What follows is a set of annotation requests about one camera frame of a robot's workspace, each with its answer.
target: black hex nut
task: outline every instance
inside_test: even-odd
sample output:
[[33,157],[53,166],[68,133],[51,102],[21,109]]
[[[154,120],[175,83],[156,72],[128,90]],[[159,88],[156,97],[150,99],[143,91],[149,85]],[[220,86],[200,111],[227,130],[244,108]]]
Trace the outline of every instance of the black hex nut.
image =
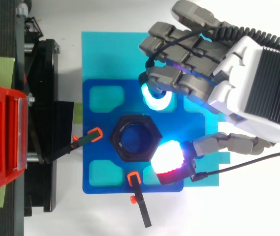
[[[150,143],[138,153],[130,152],[122,144],[122,135],[130,125],[138,124],[143,127],[150,136]],[[162,135],[149,115],[126,115],[121,116],[114,131],[111,134],[110,142],[116,149],[119,157],[124,162],[150,161],[159,146]]]

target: coiled cable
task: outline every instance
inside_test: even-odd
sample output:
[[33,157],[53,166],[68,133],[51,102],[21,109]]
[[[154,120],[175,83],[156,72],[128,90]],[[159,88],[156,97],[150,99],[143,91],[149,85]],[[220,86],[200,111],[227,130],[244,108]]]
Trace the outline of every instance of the coiled cable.
[[244,36],[249,36],[256,43],[261,46],[270,47],[280,51],[280,37],[272,35],[270,33],[262,32],[256,29],[244,28],[244,27],[234,27],[234,26],[222,26],[215,27],[212,34],[213,41],[232,41],[237,42]]

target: glowing light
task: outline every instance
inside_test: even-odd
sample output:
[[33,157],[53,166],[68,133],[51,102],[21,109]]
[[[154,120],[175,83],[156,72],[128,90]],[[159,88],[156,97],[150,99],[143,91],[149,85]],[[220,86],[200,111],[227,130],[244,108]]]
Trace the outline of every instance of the glowing light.
[[167,91],[164,97],[157,99],[150,94],[149,88],[146,84],[142,86],[141,90],[146,104],[154,111],[164,110],[166,107],[168,107],[171,101],[172,92],[170,91]]
[[151,165],[157,174],[180,168],[183,162],[184,154],[180,143],[174,140],[160,145],[151,159]]

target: clear plastic lid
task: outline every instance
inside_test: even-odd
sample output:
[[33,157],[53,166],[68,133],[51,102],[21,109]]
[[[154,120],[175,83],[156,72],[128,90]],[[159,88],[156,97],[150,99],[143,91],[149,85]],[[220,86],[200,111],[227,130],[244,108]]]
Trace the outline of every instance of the clear plastic lid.
[[18,133],[17,133],[17,170],[27,165],[28,138],[28,102],[26,98],[18,98]]

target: red plastic container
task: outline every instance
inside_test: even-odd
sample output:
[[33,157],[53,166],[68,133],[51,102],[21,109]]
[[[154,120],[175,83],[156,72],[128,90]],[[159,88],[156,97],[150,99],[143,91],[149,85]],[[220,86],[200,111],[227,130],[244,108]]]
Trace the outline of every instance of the red plastic container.
[[0,187],[16,179],[27,163],[27,97],[0,87]]

